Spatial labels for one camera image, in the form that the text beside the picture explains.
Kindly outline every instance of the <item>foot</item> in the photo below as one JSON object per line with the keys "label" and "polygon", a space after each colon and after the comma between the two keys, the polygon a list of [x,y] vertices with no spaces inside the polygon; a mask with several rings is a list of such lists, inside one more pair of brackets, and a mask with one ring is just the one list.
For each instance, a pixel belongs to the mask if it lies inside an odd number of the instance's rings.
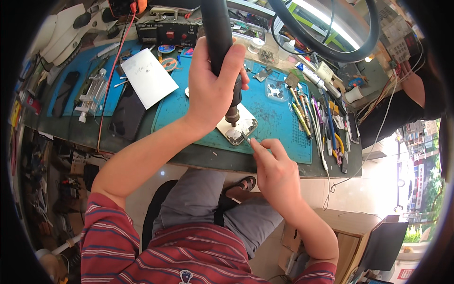
{"label": "foot", "polygon": [[237,198],[237,196],[243,195],[244,193],[248,193],[252,190],[252,189],[248,188],[247,181],[244,180],[241,183],[244,185],[244,189],[241,188],[239,185],[234,186],[231,189],[226,191],[226,196],[228,198]]}

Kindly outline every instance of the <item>white paper note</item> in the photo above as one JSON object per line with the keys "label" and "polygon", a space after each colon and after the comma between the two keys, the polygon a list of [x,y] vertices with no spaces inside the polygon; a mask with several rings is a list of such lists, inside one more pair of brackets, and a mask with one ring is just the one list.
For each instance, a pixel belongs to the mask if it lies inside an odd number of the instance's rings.
{"label": "white paper note", "polygon": [[123,62],[121,67],[145,109],[178,89],[177,83],[147,48]]}

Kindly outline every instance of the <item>blue silicone repair mat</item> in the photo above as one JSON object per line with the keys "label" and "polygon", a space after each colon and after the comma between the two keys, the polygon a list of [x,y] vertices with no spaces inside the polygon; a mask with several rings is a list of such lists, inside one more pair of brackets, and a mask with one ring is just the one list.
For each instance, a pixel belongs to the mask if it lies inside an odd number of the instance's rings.
{"label": "blue silicone repair mat", "polygon": [[[63,116],[71,116],[73,113],[73,101],[74,98],[76,97],[77,93],[79,92],[80,87],[82,86],[83,82],[85,81],[85,76],[87,74],[87,70],[90,66],[90,59],[92,59],[98,52],[102,51],[106,47],[109,47],[111,44],[108,45],[103,45],[103,46],[98,46],[91,48],[89,50],[85,50],[80,52],[74,60],[69,63],[62,71],[61,71],[61,76],[57,82],[55,82],[56,87],[54,94],[52,95],[52,99],[50,100],[49,108],[47,109],[47,116],[52,116],[52,109],[54,108],[55,100],[57,99],[58,91],[61,87],[61,85],[64,82],[64,79],[66,78],[66,75],[69,72],[77,71],[79,72],[79,78],[77,80],[76,85],[74,85],[73,91],[71,92],[71,95],[69,96],[68,103],[66,104],[66,107],[64,108]],[[122,51],[131,49],[132,54],[136,54],[140,51],[141,45],[137,43],[136,40],[129,40],[125,41],[123,44],[123,48],[121,49]],[[106,69],[107,74],[106,74],[106,79],[109,78],[110,71],[112,69],[112,65],[114,64],[115,60],[115,55],[112,55],[109,57],[109,60],[107,60],[107,63],[104,65],[104,69]],[[90,66],[90,72],[99,64],[101,60],[93,60],[93,63]],[[123,90],[124,85],[120,85],[117,88],[114,88],[114,86],[118,83],[121,83],[125,81],[125,79],[120,80],[120,76],[116,71],[113,72],[112,75],[112,82],[110,83],[109,87],[109,94],[107,96],[107,101],[105,105],[105,111],[104,115],[105,116],[112,116],[114,113],[115,108],[117,107],[118,100],[120,98],[121,92]],[[101,115],[100,108],[96,112],[96,115]],[[74,116],[79,116],[80,112],[75,111]]]}
{"label": "blue silicone repair mat", "polygon": [[[190,64],[191,58],[182,55],[181,64],[178,65],[182,69],[176,69],[172,72],[172,78],[179,88],[159,103],[151,132],[161,129],[186,114],[189,107],[189,99],[184,91],[188,86]],[[312,164],[312,141],[308,140],[303,130],[300,130],[295,112],[289,109],[288,103],[291,102],[289,99],[291,95],[285,94],[287,98],[285,101],[268,98],[266,95],[266,80],[259,82],[253,78],[253,75],[260,72],[265,66],[247,60],[246,65],[249,64],[253,64],[252,72],[248,74],[251,82],[249,83],[249,90],[242,93],[241,103],[258,121],[257,128],[249,137],[255,137],[259,141],[266,138],[278,138],[292,160],[298,163]],[[285,76],[281,72],[274,71],[268,78],[270,78],[269,82],[272,80],[284,81]],[[247,142],[233,146],[217,129],[196,141],[195,144],[245,154],[253,153]]]}

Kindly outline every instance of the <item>plastic dropper bottle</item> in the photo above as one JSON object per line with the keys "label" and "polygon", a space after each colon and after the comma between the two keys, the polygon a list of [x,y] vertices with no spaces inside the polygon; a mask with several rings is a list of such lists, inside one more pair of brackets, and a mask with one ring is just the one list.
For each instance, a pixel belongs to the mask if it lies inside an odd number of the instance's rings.
{"label": "plastic dropper bottle", "polygon": [[[284,43],[283,46],[288,51],[295,51],[295,41],[294,40]],[[289,52],[287,52],[287,51],[283,50],[281,47],[279,47],[277,56],[279,57],[280,60],[287,60],[289,55],[290,55]]]}

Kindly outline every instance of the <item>fluorescent light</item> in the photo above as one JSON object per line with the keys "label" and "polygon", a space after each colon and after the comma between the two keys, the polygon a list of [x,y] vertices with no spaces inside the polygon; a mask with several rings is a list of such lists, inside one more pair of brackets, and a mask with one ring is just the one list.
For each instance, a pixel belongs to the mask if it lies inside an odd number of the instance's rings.
{"label": "fluorescent light", "polygon": [[[331,18],[320,12],[318,9],[316,9],[314,6],[310,5],[309,3],[303,1],[303,0],[293,0],[295,4],[300,6],[301,8],[304,8],[305,10],[309,11],[312,13],[315,17],[319,18],[326,24],[331,23]],[[331,27],[334,29],[341,37],[343,37],[355,50],[359,49],[360,46],[351,38],[336,22],[333,22],[333,25]]]}

